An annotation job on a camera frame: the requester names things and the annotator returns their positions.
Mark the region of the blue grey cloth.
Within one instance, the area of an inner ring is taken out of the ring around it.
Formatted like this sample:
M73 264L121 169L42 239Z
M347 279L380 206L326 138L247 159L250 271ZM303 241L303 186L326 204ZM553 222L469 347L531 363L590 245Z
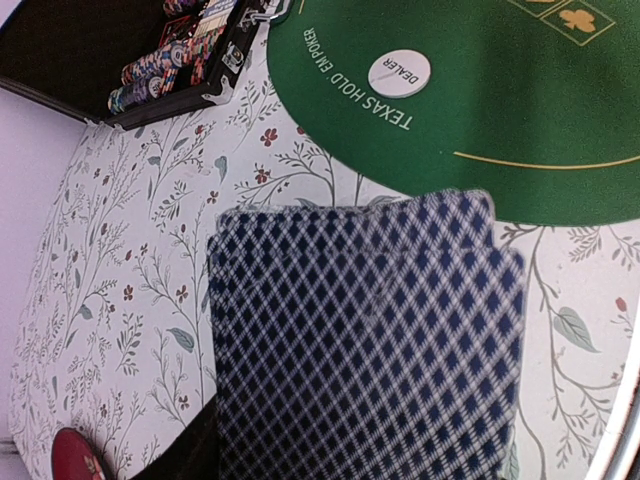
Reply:
M209 244L223 479L495 479L522 256L478 190L230 210Z

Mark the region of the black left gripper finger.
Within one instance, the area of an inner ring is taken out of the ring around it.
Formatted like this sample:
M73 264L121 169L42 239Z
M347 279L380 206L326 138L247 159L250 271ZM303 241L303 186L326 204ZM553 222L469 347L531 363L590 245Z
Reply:
M132 480L215 480L219 478L219 454L214 395L166 451Z

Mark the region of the white dealer button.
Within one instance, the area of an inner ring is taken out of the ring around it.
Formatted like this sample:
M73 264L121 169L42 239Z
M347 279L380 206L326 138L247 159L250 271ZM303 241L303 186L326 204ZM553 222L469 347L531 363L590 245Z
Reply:
M404 99L423 90L429 83L431 73L431 63L424 54L399 49L375 60L367 80L373 91L382 97Z

